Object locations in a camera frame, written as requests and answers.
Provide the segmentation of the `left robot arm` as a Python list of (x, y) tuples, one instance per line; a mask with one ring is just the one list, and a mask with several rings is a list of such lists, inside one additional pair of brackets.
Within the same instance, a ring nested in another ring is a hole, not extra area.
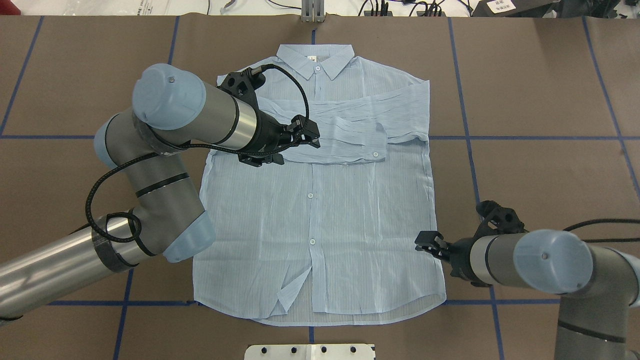
[(301, 80), (274, 63), (210, 84), (167, 63), (135, 82), (128, 109), (94, 135), (106, 171), (83, 198), (84, 224), (1, 265), (1, 324), (163, 256), (190, 259), (214, 242), (213, 224), (183, 153), (209, 150), (242, 164), (284, 163), (283, 152), (320, 147)]

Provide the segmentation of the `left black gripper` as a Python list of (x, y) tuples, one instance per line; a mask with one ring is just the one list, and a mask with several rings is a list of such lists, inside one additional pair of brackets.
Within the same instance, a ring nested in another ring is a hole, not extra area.
[(296, 147), (307, 145), (315, 149), (320, 148), (320, 130), (315, 121), (304, 115), (293, 116), (289, 123), (279, 121), (266, 112), (259, 112), (259, 129), (254, 152), (266, 154), (285, 150), (295, 143)]

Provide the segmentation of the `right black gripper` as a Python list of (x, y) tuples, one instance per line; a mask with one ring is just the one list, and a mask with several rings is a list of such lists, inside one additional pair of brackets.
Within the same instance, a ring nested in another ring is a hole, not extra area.
[(490, 284), (480, 280), (473, 271), (471, 251), (476, 240), (463, 238), (455, 243), (446, 243), (439, 231), (420, 231), (414, 240), (414, 249), (429, 253), (435, 259), (448, 262), (452, 270), (450, 275), (469, 282), (473, 287), (490, 288)]

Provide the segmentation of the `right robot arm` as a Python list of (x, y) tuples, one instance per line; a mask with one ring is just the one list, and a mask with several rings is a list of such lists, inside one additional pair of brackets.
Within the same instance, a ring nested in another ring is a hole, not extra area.
[(560, 297), (556, 360), (637, 360), (627, 346), (631, 309), (639, 307), (639, 259), (592, 246), (567, 231), (484, 234), (446, 242), (421, 231), (417, 251), (451, 265), (451, 275), (478, 287), (534, 289)]

